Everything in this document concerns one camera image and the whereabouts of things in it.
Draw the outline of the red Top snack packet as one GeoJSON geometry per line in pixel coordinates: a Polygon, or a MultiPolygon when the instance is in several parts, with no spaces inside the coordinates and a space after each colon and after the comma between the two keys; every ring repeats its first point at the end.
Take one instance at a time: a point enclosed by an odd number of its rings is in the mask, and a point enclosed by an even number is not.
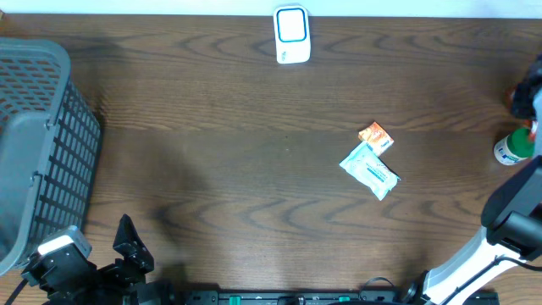
{"type": "MultiPolygon", "coordinates": [[[[516,86],[512,86],[512,87],[509,89],[508,93],[507,93],[506,106],[508,107],[510,113],[512,113],[512,105],[513,105],[513,99],[514,99],[514,96],[515,96],[516,89],[517,89],[516,86]]],[[[525,120],[522,122],[522,127],[531,129],[531,128],[532,128],[532,124],[533,124],[533,121],[532,121],[532,120],[525,119],[525,120]]]]}

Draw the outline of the green lid cup container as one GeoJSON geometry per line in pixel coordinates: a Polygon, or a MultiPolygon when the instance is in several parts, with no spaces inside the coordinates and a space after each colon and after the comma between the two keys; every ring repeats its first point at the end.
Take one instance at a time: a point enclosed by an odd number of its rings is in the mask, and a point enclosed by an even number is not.
{"type": "Polygon", "coordinates": [[[534,155],[530,129],[520,128],[498,141],[493,149],[495,159],[506,166],[521,163],[534,155]]]}

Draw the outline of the orange small carton box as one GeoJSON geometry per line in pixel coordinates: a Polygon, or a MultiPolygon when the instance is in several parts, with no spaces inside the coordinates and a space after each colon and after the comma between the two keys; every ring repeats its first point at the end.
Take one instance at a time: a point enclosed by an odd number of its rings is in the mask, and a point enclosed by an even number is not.
{"type": "Polygon", "coordinates": [[[395,142],[376,121],[365,129],[360,130],[358,138],[360,141],[365,141],[377,156],[382,155],[395,142]]]}

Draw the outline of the light blue wipes packet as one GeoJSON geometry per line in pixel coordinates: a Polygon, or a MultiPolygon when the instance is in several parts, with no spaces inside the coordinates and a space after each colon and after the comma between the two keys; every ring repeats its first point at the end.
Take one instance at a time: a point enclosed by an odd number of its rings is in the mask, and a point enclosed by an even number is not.
{"type": "Polygon", "coordinates": [[[399,176],[380,160],[365,141],[362,141],[340,162],[340,167],[368,187],[380,201],[400,180],[399,176]]]}

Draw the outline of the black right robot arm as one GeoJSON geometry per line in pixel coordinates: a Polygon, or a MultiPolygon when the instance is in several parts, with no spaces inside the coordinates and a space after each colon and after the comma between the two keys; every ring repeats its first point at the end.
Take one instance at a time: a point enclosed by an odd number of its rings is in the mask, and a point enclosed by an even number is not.
{"type": "Polygon", "coordinates": [[[508,269],[530,265],[541,255],[541,57],[509,95],[510,112],[526,119],[531,160],[488,199],[477,234],[450,260],[421,274],[404,304],[463,304],[508,269]]]}

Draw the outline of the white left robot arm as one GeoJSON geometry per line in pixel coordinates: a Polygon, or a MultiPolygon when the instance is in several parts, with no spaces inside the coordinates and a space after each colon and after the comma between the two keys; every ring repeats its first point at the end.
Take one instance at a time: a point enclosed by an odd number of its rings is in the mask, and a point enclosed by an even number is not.
{"type": "Polygon", "coordinates": [[[168,281],[147,282],[154,258],[128,215],[119,221],[113,250],[121,255],[98,268],[88,260],[91,245],[75,225],[60,230],[37,247],[21,273],[30,286],[47,294],[49,304],[173,304],[168,281]]]}

